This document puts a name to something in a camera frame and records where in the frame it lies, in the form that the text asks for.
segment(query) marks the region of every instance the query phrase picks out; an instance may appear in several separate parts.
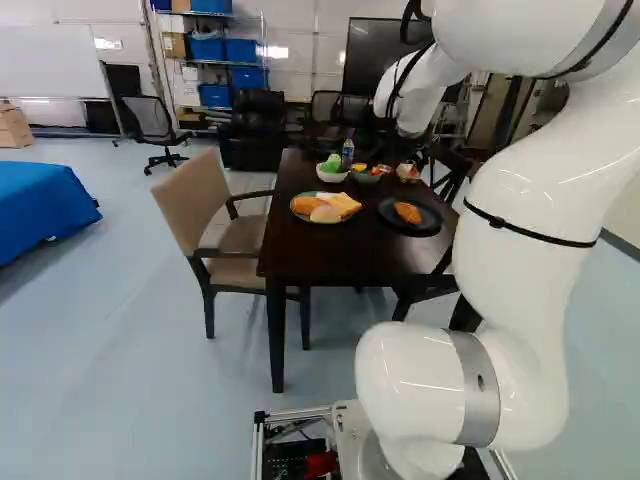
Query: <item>blue bin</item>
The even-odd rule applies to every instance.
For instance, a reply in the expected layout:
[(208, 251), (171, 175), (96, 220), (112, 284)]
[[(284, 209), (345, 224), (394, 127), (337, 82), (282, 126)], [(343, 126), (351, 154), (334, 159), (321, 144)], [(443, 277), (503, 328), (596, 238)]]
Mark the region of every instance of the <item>blue bin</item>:
[(191, 56), (195, 60), (224, 60), (222, 39), (212, 34), (189, 35)]
[(246, 38), (227, 38), (227, 58), (230, 62), (256, 63), (258, 42)]
[(200, 102), (205, 107), (231, 108), (231, 93), (228, 85), (202, 84), (200, 90)]
[(229, 15), (233, 12), (232, 0), (191, 0), (191, 10)]
[(171, 11), (171, 0), (151, 0), (155, 10)]
[(234, 88), (268, 88), (265, 71), (261, 68), (232, 68)]

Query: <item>blue mattress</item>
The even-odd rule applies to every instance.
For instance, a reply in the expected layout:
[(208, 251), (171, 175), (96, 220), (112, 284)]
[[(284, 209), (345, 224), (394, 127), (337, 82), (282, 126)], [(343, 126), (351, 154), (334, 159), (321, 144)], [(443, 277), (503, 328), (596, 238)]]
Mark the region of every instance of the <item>blue mattress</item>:
[(101, 218), (69, 167), (0, 162), (0, 265), (47, 238), (70, 237)]

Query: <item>water bottle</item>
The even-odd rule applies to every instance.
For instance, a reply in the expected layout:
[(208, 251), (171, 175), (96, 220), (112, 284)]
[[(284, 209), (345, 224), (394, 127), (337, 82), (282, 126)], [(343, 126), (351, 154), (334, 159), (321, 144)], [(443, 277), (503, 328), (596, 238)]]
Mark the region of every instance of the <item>water bottle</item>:
[(344, 145), (342, 146), (342, 168), (343, 170), (349, 170), (353, 163), (353, 157), (356, 153), (356, 145), (353, 143), (351, 137), (348, 137)]

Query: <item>plate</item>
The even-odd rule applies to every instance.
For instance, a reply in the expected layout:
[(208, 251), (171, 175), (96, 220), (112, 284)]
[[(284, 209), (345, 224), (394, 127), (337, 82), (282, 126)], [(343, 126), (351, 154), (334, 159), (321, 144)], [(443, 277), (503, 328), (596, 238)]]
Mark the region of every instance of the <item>plate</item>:
[[(414, 205), (420, 210), (422, 223), (420, 225), (412, 225), (405, 222), (404, 219), (396, 213), (396, 209), (393, 206), (396, 202), (405, 202)], [(443, 220), (440, 213), (415, 200), (401, 200), (393, 197), (385, 198), (378, 204), (378, 213), (387, 224), (400, 233), (410, 237), (433, 237), (440, 233), (442, 229)]]
[(362, 210), (362, 208), (360, 210), (358, 210), (358, 212), (353, 212), (349, 215), (346, 215), (344, 217), (342, 217), (342, 220), (340, 220), (338, 223), (318, 223), (318, 222), (312, 222), (309, 219), (308, 215), (302, 215), (301, 213), (296, 213), (293, 211), (293, 201), (298, 198), (298, 197), (316, 197), (316, 193), (331, 193), (331, 192), (320, 192), (319, 190), (317, 191), (313, 191), (313, 192), (302, 192), (299, 193), (298, 195), (296, 195), (295, 197), (293, 197), (291, 199), (291, 202), (289, 202), (289, 209), (291, 210), (291, 213), (293, 213), (296, 217), (298, 217), (301, 220), (304, 220), (305, 222), (308, 223), (313, 223), (314, 225), (339, 225), (341, 223), (346, 222), (347, 220), (349, 220), (350, 218), (352, 218), (354, 215), (356, 215), (358, 212), (360, 212)]

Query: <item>floor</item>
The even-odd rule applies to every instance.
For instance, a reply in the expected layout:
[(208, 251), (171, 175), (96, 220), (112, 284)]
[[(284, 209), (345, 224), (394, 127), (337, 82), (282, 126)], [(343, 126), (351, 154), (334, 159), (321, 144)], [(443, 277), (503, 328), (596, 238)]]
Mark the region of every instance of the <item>floor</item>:
[[(393, 294), (314, 289), (310, 352), (291, 304), (286, 394), (270, 393), (264, 299), (220, 295), (218, 338), (205, 339), (198, 286), (149, 194), (168, 169), (142, 174), (154, 154), (89, 139), (0, 150), (72, 166), (104, 215), (0, 270), (2, 479), (247, 478), (255, 410), (354, 397), (355, 345)], [(234, 193), (272, 181), (229, 174)], [(572, 417), (551, 446), (510, 455), (521, 479), (635, 475), (638, 280), (640, 265), (599, 242), (568, 315)], [(409, 321), (444, 326), (455, 300), (419, 304)]]

